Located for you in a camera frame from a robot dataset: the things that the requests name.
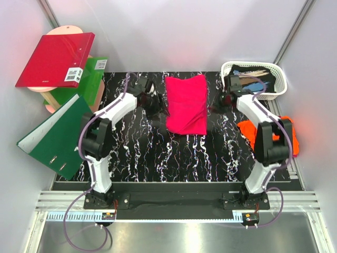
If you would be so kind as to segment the magenta pink t shirt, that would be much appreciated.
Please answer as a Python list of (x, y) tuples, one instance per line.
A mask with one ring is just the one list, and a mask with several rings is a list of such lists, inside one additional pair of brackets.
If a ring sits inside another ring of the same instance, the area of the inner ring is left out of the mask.
[(189, 79), (166, 77), (165, 86), (169, 116), (168, 131), (179, 135), (206, 135), (207, 81), (196, 75)]

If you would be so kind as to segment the white plastic basket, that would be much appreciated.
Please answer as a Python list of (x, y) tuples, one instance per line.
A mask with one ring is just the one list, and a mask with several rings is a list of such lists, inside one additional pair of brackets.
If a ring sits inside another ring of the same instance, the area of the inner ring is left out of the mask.
[(251, 74), (255, 69), (266, 70), (271, 75), (270, 81), (267, 81), (266, 76), (261, 77), (261, 80), (266, 84), (266, 91), (257, 96), (258, 100), (274, 100), (287, 91), (288, 84), (283, 70), (276, 64), (267, 62), (225, 62), (221, 67), (222, 82), (224, 83), (224, 78), (230, 73)]

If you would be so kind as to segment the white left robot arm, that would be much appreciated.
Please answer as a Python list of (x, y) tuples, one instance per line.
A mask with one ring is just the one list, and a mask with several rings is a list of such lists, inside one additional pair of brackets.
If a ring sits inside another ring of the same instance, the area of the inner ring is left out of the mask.
[(82, 116), (78, 152), (90, 167), (90, 192), (96, 195), (95, 202), (103, 209), (109, 208), (114, 201), (114, 196), (109, 193), (112, 181), (107, 159), (112, 145), (113, 127), (138, 107), (145, 111), (150, 120), (159, 114), (170, 115), (163, 95), (157, 91), (155, 83), (141, 76), (134, 85), (126, 83), (123, 92), (106, 107)]

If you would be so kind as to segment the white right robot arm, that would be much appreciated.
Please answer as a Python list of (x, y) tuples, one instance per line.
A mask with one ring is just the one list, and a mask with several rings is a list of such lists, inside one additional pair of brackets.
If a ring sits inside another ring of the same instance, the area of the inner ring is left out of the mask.
[(258, 202), (257, 194), (266, 191), (266, 186), (275, 171), (288, 167), (293, 158), (292, 122), (281, 119), (267, 110), (257, 99), (258, 94), (244, 89), (242, 75), (227, 75), (223, 78), (223, 88), (213, 99), (210, 109), (225, 113), (234, 106), (256, 127), (254, 144), (255, 165), (244, 182), (244, 193), (239, 195), (239, 203), (251, 209)]

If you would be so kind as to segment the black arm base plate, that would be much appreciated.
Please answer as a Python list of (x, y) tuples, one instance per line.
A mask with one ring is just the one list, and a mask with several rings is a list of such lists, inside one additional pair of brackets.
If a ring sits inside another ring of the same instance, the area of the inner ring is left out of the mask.
[(89, 194), (84, 200), (84, 209), (131, 210), (138, 207), (212, 207), (224, 210), (255, 210), (270, 208), (268, 197), (260, 193), (245, 198), (238, 192), (211, 191), (131, 191), (114, 192), (104, 201)]

